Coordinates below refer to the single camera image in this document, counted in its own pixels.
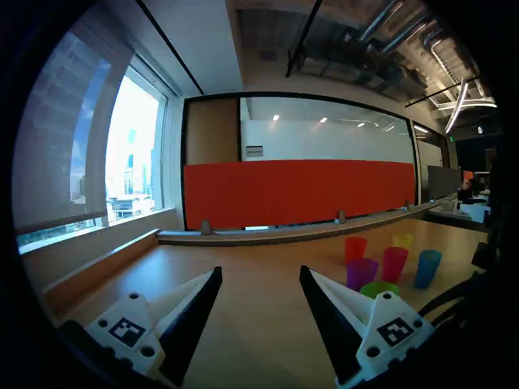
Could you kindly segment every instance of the purple cup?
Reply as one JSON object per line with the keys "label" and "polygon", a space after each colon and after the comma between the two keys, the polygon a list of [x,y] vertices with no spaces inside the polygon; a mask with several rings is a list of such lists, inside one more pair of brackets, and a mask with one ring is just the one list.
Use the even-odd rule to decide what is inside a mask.
{"label": "purple cup", "polygon": [[346,266],[346,286],[357,292],[375,279],[378,262],[369,258],[354,259]]}

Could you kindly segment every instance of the blue cup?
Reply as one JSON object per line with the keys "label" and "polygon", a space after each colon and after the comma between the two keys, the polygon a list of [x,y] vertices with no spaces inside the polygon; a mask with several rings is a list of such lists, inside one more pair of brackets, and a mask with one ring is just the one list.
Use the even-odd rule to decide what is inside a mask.
{"label": "blue cup", "polygon": [[436,274],[442,254],[436,250],[424,250],[420,253],[418,260],[418,271],[416,272],[415,287],[425,289],[429,286]]}

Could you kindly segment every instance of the pink cup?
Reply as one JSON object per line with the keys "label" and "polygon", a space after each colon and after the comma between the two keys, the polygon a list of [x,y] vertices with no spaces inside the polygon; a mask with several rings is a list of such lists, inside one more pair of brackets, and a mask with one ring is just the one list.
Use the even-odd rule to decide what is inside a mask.
{"label": "pink cup", "polygon": [[382,259],[382,281],[396,284],[408,255],[409,251],[403,247],[386,248]]}
{"label": "pink cup", "polygon": [[346,286],[357,292],[375,279],[378,262],[369,258],[354,259],[346,265]]}
{"label": "pink cup", "polygon": [[344,262],[346,265],[351,261],[364,258],[368,240],[362,237],[349,237],[344,241]]}

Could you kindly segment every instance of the orange panel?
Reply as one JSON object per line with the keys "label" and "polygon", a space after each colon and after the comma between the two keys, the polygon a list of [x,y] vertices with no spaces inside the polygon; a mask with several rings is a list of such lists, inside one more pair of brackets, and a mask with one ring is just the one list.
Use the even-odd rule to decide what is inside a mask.
{"label": "orange panel", "polygon": [[471,180],[474,178],[474,173],[469,171],[463,171],[463,179],[464,180]]}
{"label": "orange panel", "polygon": [[187,227],[236,229],[367,215],[415,203],[411,163],[303,159],[184,167]]}

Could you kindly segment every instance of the green cup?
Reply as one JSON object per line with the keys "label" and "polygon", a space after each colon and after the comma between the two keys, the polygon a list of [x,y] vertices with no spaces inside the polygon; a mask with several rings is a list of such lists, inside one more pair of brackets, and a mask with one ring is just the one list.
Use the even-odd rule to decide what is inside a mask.
{"label": "green cup", "polygon": [[375,298],[377,294],[382,292],[393,292],[397,296],[400,295],[400,289],[395,284],[384,281],[370,282],[369,284],[364,285],[360,290],[361,294],[371,298]]}

